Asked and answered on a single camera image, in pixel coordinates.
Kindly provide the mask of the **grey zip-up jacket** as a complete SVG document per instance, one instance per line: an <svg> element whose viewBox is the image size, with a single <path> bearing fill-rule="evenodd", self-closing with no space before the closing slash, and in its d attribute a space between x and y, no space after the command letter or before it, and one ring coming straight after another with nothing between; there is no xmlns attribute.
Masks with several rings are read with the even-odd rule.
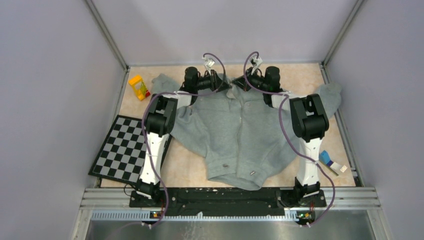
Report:
<svg viewBox="0 0 424 240"><path fill-rule="evenodd" d="M203 157L209 181L248 191L283 171L301 149L288 106L270 107L261 92L235 85L179 108L171 135Z"/></svg>

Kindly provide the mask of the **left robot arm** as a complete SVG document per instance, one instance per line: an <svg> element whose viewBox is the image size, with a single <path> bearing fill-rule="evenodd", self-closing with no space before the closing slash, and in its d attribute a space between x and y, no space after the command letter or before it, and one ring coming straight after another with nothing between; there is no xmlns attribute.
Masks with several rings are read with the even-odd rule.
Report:
<svg viewBox="0 0 424 240"><path fill-rule="evenodd" d="M154 94L144 112L141 132L145 140L146 159L138 177L135 193L149 207L160 202L160 171L165 146L174 128L177 110L193 105L198 97L205 97L230 88L227 72L222 76L207 69L202 76L197 68L185 69L184 81L177 91Z"/></svg>

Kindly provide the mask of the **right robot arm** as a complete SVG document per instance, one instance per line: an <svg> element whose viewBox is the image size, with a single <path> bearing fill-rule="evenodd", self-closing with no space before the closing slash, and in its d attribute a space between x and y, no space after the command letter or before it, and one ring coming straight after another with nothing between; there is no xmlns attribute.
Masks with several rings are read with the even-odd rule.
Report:
<svg viewBox="0 0 424 240"><path fill-rule="evenodd" d="M267 67L265 72L252 66L232 80L232 84L246 92L258 90L269 107L279 110L288 107L292 129L300 143L300 150L294 151L300 156L300 161L294 180L293 200L299 206L307 206L320 193L320 147L330 124L318 94L294 96L281 88L280 79L280 69L276 66Z"/></svg>

